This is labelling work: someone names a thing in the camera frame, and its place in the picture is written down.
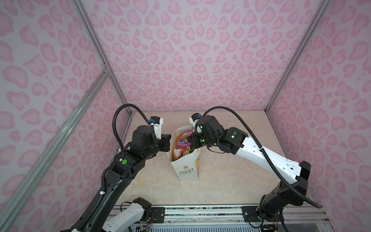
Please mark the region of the purple candy bag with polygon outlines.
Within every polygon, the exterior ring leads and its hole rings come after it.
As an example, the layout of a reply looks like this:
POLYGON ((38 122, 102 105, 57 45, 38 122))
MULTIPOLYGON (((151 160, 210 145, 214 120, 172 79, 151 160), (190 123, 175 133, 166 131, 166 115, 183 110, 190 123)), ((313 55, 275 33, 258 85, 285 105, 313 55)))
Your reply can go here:
POLYGON ((188 129, 182 134, 179 134, 175 142, 175 149, 183 149, 183 148, 189 149, 191 146, 191 142, 189 142, 188 138, 191 136, 192 133, 193 133, 193 129, 188 129))

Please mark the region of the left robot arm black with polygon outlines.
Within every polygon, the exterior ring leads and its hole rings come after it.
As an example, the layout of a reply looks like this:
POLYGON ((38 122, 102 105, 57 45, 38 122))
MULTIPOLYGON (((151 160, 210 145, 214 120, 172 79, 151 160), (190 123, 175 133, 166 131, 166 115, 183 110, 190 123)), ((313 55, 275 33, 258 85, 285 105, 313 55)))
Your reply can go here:
POLYGON ((170 134, 162 134, 159 139, 146 134, 135 136, 123 151, 114 156, 114 160, 101 175, 101 187, 85 212, 77 217, 76 223, 68 229, 69 232, 119 232, 133 223, 143 220, 144 212, 149 204, 144 206, 132 204, 124 213, 122 219, 109 215, 123 191, 134 180, 146 161, 159 152, 170 150, 170 134))

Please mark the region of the white paper bag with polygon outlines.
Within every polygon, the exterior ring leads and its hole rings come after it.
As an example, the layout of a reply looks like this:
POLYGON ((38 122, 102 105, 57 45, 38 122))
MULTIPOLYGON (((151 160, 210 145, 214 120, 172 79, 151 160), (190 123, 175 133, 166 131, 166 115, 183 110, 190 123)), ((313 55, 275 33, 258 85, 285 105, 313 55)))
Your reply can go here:
POLYGON ((200 152, 201 149, 193 150, 190 148, 190 153, 178 160, 173 159, 173 151, 175 142, 179 134, 187 131, 188 129, 194 129, 193 126, 183 126, 175 130, 170 140, 170 151, 167 152, 167 157, 174 168, 178 179, 181 182, 197 180, 199 178, 199 167, 200 167, 200 152))

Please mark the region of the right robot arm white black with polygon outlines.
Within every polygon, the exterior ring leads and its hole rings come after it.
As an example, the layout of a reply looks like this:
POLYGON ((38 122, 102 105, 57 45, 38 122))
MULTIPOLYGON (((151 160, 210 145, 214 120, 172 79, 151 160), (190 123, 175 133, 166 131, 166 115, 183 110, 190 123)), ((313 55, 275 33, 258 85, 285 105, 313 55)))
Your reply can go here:
POLYGON ((311 165, 285 158, 262 146, 251 134, 236 127, 225 129, 214 116, 193 114, 189 119, 193 132, 188 138, 192 149, 216 147, 223 153, 252 161, 276 175, 280 182, 262 196, 253 218, 269 221, 287 205, 302 206, 310 202, 306 193, 311 165))

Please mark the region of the orange candy bag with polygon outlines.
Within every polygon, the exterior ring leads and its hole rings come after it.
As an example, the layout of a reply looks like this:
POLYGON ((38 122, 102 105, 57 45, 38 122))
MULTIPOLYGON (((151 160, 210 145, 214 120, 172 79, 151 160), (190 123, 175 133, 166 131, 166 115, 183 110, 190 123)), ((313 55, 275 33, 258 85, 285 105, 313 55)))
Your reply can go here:
POLYGON ((178 160, 190 153, 190 146, 176 145, 173 151, 173 159, 178 160))

